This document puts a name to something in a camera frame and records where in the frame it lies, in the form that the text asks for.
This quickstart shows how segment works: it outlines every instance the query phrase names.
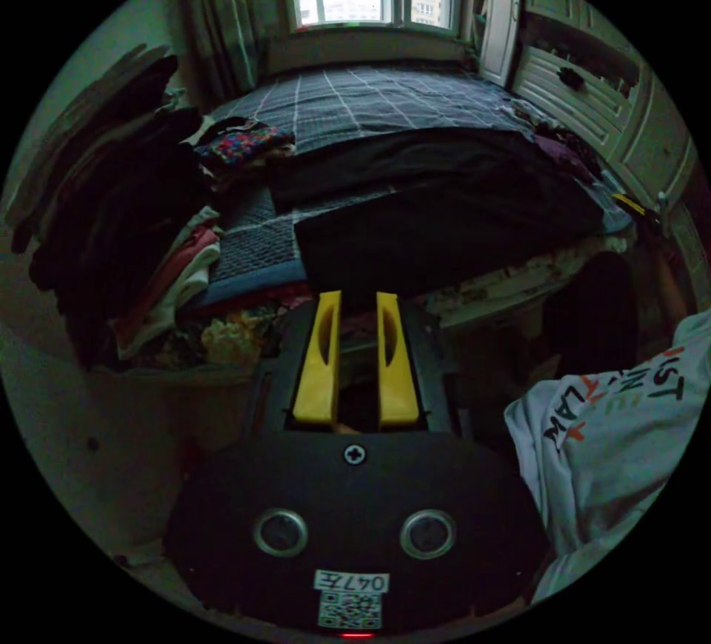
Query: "colorful patterned fabric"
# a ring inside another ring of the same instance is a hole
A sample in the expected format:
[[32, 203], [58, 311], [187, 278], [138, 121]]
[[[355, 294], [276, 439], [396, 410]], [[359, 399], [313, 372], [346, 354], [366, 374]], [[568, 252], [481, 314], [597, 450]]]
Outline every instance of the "colorful patterned fabric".
[[258, 177], [266, 158], [291, 155], [294, 142], [293, 133], [255, 122], [251, 127], [228, 127], [195, 152], [212, 176], [213, 189], [224, 192], [236, 181]]

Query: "pile of clothes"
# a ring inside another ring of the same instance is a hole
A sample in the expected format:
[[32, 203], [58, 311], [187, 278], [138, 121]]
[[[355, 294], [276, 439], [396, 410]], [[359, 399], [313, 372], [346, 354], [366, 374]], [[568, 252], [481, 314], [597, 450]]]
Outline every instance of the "pile of clothes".
[[128, 359], [175, 325], [219, 260], [221, 193], [293, 148], [257, 121], [178, 107], [167, 52], [139, 45], [71, 102], [20, 160], [5, 218], [15, 253], [40, 243], [30, 278], [54, 291], [88, 369], [108, 346]]

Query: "hanging clothes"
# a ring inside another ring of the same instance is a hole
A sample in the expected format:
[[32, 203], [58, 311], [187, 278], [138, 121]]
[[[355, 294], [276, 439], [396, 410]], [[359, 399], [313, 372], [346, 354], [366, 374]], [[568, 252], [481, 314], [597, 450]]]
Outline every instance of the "hanging clothes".
[[209, 203], [192, 148], [176, 143], [198, 125], [189, 110], [164, 118], [101, 164], [62, 208], [30, 266], [36, 286], [55, 291], [60, 313], [98, 304], [104, 320], [124, 315]]
[[[347, 307], [372, 309], [377, 291], [417, 296], [600, 231], [602, 209], [523, 137], [525, 145], [515, 134], [503, 135], [506, 145], [490, 151], [474, 144], [468, 157], [450, 138], [436, 138], [418, 143], [415, 155], [397, 140], [387, 153], [387, 137], [359, 139], [350, 146], [352, 158], [338, 154], [338, 163], [317, 165], [323, 179], [315, 178], [316, 189], [378, 175], [374, 170], [391, 178], [407, 176], [411, 167], [444, 170], [421, 187], [298, 222], [301, 259], [315, 292], [341, 289]], [[512, 152], [517, 144], [521, 153]], [[360, 165], [364, 158], [374, 167]], [[288, 187], [290, 199], [315, 189]]]
[[164, 57], [163, 54], [162, 49], [148, 53], [147, 59], [152, 60], [150, 64], [137, 65], [113, 84], [100, 86], [102, 92], [109, 94], [113, 90], [113, 94], [94, 98], [92, 104], [85, 104], [84, 112], [75, 118], [71, 133], [58, 134], [44, 147], [45, 152], [36, 156], [7, 214], [11, 226], [16, 227], [14, 253], [21, 254], [26, 250], [62, 181], [96, 139], [118, 125], [154, 113], [161, 106], [167, 82], [178, 69], [177, 57]]

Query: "black cloth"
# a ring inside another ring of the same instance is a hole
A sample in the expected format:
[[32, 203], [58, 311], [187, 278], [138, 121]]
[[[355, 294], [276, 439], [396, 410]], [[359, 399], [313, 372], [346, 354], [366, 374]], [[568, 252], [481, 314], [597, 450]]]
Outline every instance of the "black cloth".
[[[434, 145], [430, 157], [449, 168], [450, 145]], [[600, 232], [601, 208], [569, 176], [551, 171], [545, 154], [500, 152], [479, 163], [479, 150], [459, 177], [297, 223], [313, 290], [340, 289], [348, 309], [371, 309], [377, 291], [424, 294]], [[464, 156], [460, 147], [455, 154]], [[390, 162], [407, 170], [397, 155]]]
[[442, 127], [354, 138], [277, 159], [267, 178], [274, 207], [282, 213], [370, 187], [467, 178], [521, 164], [560, 172], [519, 131]]
[[[12, 251], [14, 253], [22, 254], [27, 249], [32, 234], [37, 230], [52, 197], [72, 165], [77, 162], [86, 149], [107, 130], [158, 109], [163, 101], [166, 84], [177, 70], [178, 58], [175, 55], [155, 61], [141, 74], [129, 81], [121, 91], [107, 99], [97, 109], [91, 121], [71, 138], [57, 158], [35, 209], [16, 227], [13, 233]], [[199, 128], [200, 124], [193, 133], [196, 133]]]
[[[556, 380], [637, 365], [638, 305], [630, 265], [613, 252], [590, 259], [564, 289], [545, 300], [543, 333], [553, 354], [561, 355]], [[477, 406], [472, 404], [471, 409], [476, 421]], [[516, 447], [503, 413], [500, 422], [478, 441], [518, 471]]]
[[192, 147], [178, 143], [200, 122], [188, 109], [157, 118], [61, 208], [30, 266], [35, 285], [56, 293], [61, 314], [104, 322], [124, 315], [182, 227], [209, 203]]

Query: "checkered bedspread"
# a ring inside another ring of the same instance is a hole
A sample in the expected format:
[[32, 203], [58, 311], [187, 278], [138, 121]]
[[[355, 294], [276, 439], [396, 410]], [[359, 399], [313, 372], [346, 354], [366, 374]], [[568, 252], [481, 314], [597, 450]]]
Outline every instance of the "checkered bedspread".
[[[296, 152], [303, 153], [352, 138], [413, 128], [462, 126], [530, 133], [530, 127], [512, 112], [514, 98], [456, 64], [359, 65], [280, 76], [225, 104], [213, 116], [218, 121], [232, 115], [254, 117], [281, 130], [293, 130]], [[354, 195], [279, 216], [266, 187], [240, 196], [222, 218], [225, 235], [210, 287], [192, 305], [206, 306], [303, 281], [306, 275], [294, 224], [386, 192], [392, 190]]]

